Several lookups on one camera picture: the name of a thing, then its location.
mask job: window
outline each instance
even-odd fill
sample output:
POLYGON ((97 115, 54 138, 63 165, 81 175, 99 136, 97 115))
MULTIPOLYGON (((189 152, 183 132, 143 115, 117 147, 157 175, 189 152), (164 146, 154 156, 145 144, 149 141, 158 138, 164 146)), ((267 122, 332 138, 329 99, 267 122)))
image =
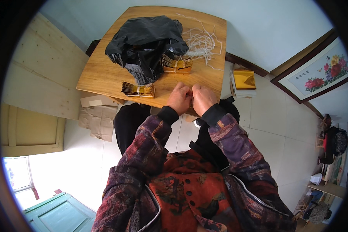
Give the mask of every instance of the window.
POLYGON ((13 192, 34 189, 28 156, 3 158, 13 192))

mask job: red patterned shirt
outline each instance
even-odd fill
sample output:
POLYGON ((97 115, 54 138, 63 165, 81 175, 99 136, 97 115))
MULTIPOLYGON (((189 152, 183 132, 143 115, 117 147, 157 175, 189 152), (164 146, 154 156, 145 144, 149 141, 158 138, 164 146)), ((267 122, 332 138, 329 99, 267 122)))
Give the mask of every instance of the red patterned shirt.
POLYGON ((149 183, 161 206, 162 231, 241 231, 220 173, 194 150, 168 154, 149 183))

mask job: right hand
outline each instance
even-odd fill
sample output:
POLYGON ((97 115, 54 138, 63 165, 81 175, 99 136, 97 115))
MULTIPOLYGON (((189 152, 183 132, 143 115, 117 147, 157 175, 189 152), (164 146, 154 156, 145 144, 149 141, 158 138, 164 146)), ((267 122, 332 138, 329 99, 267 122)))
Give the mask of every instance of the right hand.
POLYGON ((214 104, 218 103, 215 94, 205 86, 195 84, 192 86, 193 109, 200 117, 214 104))

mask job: wooden shelf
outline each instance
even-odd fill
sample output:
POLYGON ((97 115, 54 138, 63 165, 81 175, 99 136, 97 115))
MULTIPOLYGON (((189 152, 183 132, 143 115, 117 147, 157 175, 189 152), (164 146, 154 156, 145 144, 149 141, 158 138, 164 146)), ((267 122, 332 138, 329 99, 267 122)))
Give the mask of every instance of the wooden shelf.
POLYGON ((327 183, 325 185, 324 181, 321 181, 319 185, 309 183, 307 186, 340 198, 344 198, 346 191, 346 188, 333 183, 327 183))

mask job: peony painting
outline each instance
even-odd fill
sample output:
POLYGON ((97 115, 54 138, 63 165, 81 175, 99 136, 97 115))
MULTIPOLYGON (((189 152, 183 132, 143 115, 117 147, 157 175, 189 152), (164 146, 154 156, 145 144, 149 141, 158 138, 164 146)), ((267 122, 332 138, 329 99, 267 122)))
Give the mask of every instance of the peony painting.
POLYGON ((339 38, 320 44, 271 82, 303 103, 348 81, 348 55, 339 38))
POLYGON ((340 77, 343 77, 348 73, 347 64, 348 61, 345 60, 345 56, 343 54, 340 57, 338 55, 334 55, 331 62, 324 65, 325 79, 308 78, 308 81, 304 85, 306 87, 305 90, 312 93, 324 86, 327 86, 333 81, 338 80, 340 77))

